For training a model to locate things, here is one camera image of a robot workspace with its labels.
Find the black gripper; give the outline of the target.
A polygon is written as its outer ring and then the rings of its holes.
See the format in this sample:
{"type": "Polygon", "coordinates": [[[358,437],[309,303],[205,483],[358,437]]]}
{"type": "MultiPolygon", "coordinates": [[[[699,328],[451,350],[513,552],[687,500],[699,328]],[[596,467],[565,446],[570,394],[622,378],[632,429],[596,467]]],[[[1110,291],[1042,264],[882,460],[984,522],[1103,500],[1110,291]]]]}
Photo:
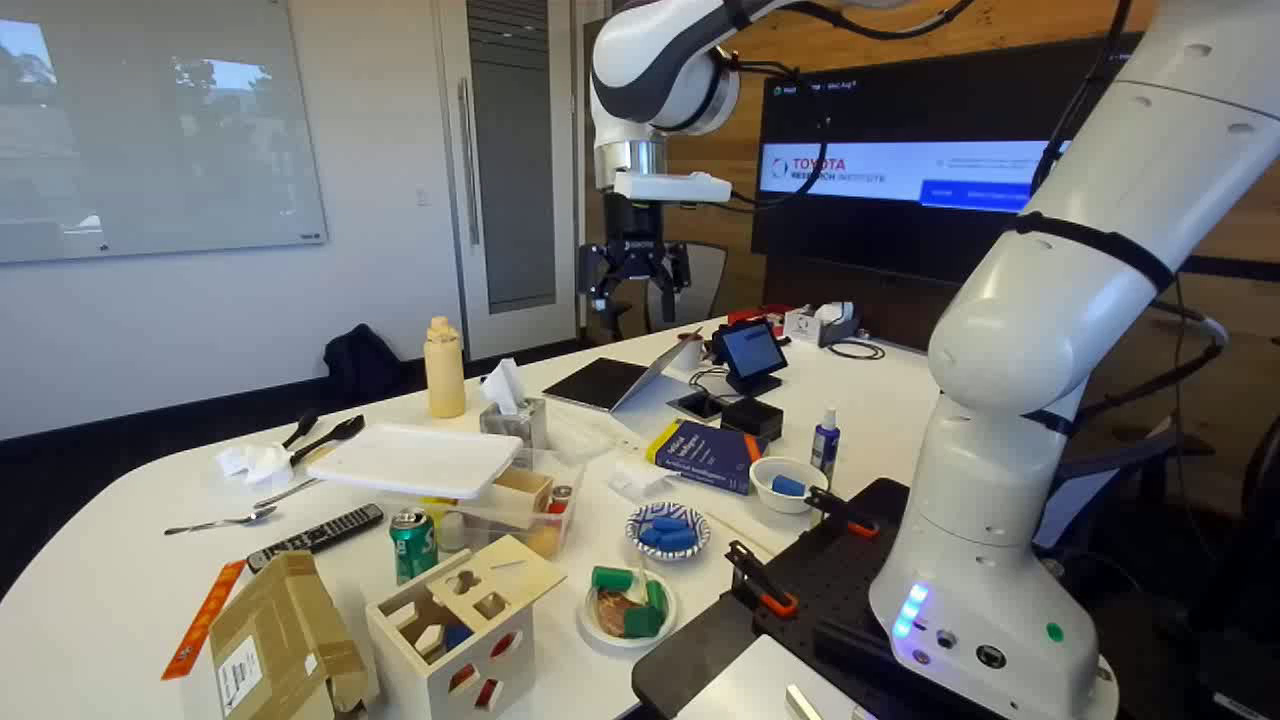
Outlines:
{"type": "Polygon", "coordinates": [[[677,295],[687,288],[687,247],[664,239],[664,207],[658,202],[603,202],[603,239],[575,252],[582,291],[596,318],[618,318],[612,291],[624,279],[659,288],[659,318],[677,318],[677,295]]]}

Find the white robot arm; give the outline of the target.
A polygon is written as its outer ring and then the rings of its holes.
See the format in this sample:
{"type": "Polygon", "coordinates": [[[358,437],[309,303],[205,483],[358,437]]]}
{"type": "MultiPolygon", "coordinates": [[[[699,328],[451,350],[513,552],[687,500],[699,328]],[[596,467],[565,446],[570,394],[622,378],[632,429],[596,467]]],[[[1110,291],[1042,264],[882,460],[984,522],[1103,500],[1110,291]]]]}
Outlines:
{"type": "Polygon", "coordinates": [[[1280,0],[1156,0],[1065,159],[933,328],[940,386],[867,584],[894,661],[1007,720],[1118,720],[1092,615],[1033,557],[1092,369],[1280,154],[1280,0]]]}

